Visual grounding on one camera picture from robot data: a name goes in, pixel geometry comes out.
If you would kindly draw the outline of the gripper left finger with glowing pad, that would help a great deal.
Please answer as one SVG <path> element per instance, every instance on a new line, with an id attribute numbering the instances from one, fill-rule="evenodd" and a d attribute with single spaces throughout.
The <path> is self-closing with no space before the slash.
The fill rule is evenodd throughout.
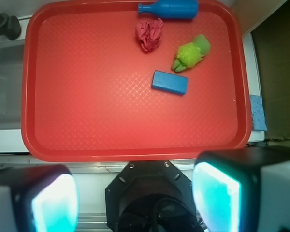
<path id="1" fill-rule="evenodd" d="M 73 232 L 79 189 L 64 165 L 0 169 L 0 232 Z"/>

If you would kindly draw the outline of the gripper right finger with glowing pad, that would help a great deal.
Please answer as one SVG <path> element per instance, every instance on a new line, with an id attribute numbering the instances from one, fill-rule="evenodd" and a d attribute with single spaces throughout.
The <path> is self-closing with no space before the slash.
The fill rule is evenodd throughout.
<path id="1" fill-rule="evenodd" d="M 290 232 L 290 148 L 202 152 L 192 195 L 211 232 Z"/>

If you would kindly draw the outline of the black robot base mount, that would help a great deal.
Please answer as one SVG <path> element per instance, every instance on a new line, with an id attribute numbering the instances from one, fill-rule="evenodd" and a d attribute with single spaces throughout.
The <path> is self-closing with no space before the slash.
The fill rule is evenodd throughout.
<path id="1" fill-rule="evenodd" d="M 169 161 L 132 161 L 105 189 L 114 232 L 202 232 L 192 182 Z"/>

